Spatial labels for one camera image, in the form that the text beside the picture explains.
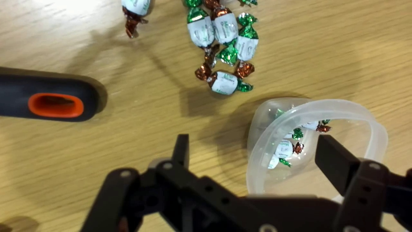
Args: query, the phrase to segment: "clear plastic container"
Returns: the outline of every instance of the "clear plastic container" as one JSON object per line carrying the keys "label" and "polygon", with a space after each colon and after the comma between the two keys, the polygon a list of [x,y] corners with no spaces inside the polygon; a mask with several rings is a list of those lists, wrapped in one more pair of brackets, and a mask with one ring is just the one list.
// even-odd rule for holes
{"label": "clear plastic container", "polygon": [[[336,198],[337,192],[314,163],[322,119],[329,119],[327,126],[331,130],[327,132],[355,156],[382,161],[387,145],[386,130],[360,104],[342,99],[270,99],[257,107],[248,132],[250,194],[317,194]],[[296,141],[291,143],[291,134],[296,135],[291,131],[296,127],[302,134],[297,139],[300,149],[296,149]]]}

